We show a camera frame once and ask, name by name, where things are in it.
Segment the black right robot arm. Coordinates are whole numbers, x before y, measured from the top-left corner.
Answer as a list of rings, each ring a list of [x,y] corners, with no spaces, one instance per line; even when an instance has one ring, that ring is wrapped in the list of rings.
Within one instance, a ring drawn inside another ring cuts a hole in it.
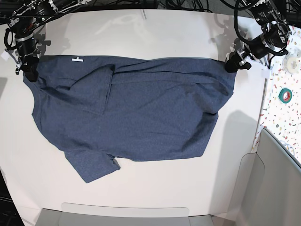
[[[37,48],[39,40],[34,37],[34,31],[88,3],[88,0],[26,0],[14,9],[7,18],[4,53],[13,58],[16,74],[23,72],[27,80],[35,82],[41,51]]]

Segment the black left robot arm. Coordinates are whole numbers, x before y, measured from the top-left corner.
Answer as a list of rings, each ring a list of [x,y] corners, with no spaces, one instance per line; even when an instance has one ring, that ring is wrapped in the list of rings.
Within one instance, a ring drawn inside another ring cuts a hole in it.
[[[234,30],[240,40],[241,47],[232,52],[225,61],[225,70],[236,73],[238,70],[249,70],[253,61],[267,58],[267,68],[271,68],[274,57],[288,54],[287,42],[291,35],[289,24],[272,0],[237,0],[235,5],[222,1],[224,5],[234,10]],[[261,26],[262,34],[252,40],[244,38],[238,29],[238,12],[249,10],[257,24]]]

